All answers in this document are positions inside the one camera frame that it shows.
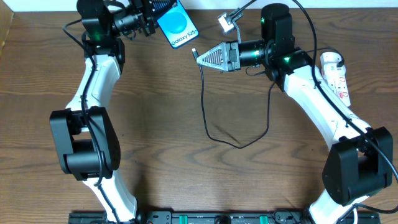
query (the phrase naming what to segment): wooden table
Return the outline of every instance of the wooden table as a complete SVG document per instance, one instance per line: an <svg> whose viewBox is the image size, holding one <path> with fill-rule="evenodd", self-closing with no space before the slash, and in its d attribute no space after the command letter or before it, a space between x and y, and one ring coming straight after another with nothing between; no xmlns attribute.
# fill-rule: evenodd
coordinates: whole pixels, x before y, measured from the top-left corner
<svg viewBox="0 0 398 224"><path fill-rule="evenodd" d="M113 91L109 115L121 143L121 172L145 205L174 210L258 211L305 208L322 192L328 149L294 100L274 88L266 137L245 149L210 141L200 110L199 53L222 41L222 11L190 11L200 37L173 50L161 31L124 39L126 64ZM311 9L319 47L346 58L351 109L398 139L398 9ZM303 14L292 10L296 45L313 49ZM61 30L75 12L17 13L0 61L0 220L66 223L72 211L102 210L91 190L58 164L49 116L62 110L81 81L82 50ZM239 21L242 39L261 38L260 10ZM81 25L71 28L80 36ZM210 134L241 144L266 126L266 77L205 69ZM394 144L394 162L398 147ZM368 205L398 203L398 187ZM382 215L396 223L398 215Z"/></svg>

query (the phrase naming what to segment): white wall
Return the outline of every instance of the white wall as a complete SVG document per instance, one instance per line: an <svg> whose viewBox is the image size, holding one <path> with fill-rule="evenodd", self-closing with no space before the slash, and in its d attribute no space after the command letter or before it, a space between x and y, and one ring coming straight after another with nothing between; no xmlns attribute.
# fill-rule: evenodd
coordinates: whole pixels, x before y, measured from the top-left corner
<svg viewBox="0 0 398 224"><path fill-rule="evenodd" d="M77 0L3 0L14 12L76 11ZM181 0L186 9L236 9L249 0ZM297 7L291 0L257 0L249 8L260 9L270 3ZM398 0L299 0L307 8L398 7Z"/></svg>

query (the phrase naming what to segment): blue card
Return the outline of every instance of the blue card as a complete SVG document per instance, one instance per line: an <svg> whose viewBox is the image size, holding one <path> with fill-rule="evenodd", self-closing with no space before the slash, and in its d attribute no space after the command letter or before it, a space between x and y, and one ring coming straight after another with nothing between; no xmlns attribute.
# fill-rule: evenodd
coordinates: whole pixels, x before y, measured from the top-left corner
<svg viewBox="0 0 398 224"><path fill-rule="evenodd" d="M199 35L180 1L157 20L170 45L177 49Z"/></svg>

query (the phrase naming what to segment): blue circle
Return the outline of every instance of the blue circle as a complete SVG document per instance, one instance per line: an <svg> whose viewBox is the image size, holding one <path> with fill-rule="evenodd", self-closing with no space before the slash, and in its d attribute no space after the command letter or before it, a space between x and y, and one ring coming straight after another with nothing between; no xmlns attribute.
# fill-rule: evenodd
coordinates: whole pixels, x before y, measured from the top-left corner
<svg viewBox="0 0 398 224"><path fill-rule="evenodd" d="M173 34L179 34L187 27L187 19L179 12L171 12L164 15L166 20L164 29Z"/></svg>

